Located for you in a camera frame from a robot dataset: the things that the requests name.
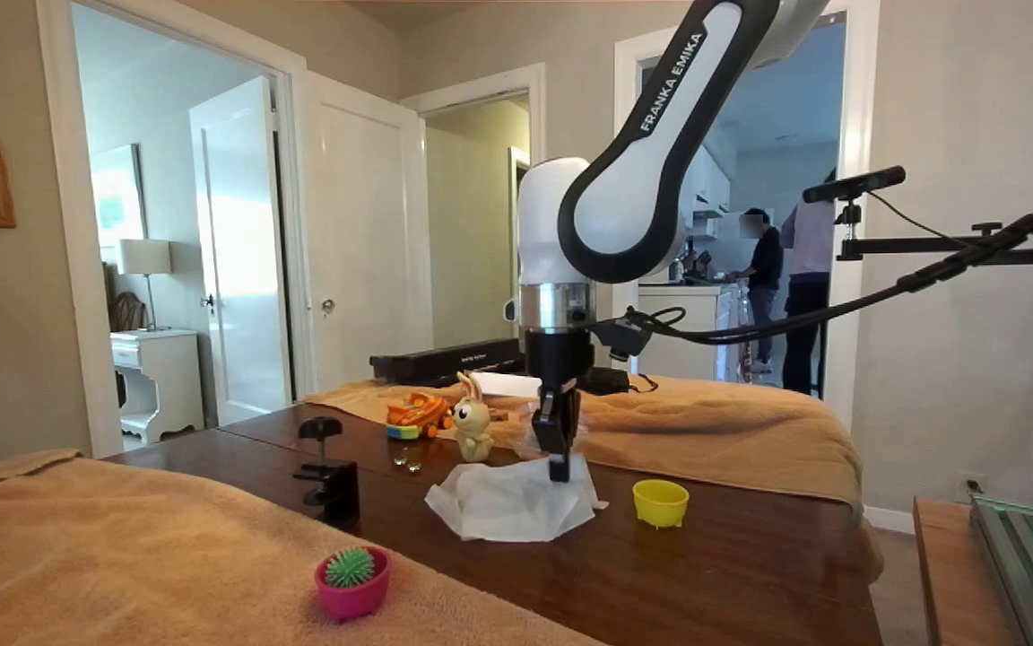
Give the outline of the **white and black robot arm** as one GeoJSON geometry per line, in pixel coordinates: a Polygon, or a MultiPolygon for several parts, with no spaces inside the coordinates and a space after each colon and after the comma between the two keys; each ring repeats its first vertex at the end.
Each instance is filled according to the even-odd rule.
{"type": "Polygon", "coordinates": [[[592,160],[533,167],[516,194],[516,314],[530,416],[553,480],[575,467],[592,288],[653,273],[682,231],[682,185],[753,65],[786,58],[829,0],[694,0],[617,137],[592,160]]]}

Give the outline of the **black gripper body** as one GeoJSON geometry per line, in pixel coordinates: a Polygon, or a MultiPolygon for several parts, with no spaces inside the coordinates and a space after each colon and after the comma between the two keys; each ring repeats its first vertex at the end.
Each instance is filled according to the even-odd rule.
{"type": "Polygon", "coordinates": [[[592,337],[584,331],[526,336],[526,374],[542,380],[538,410],[550,415],[553,454],[569,454],[580,415],[580,379],[592,369],[592,337]]]}

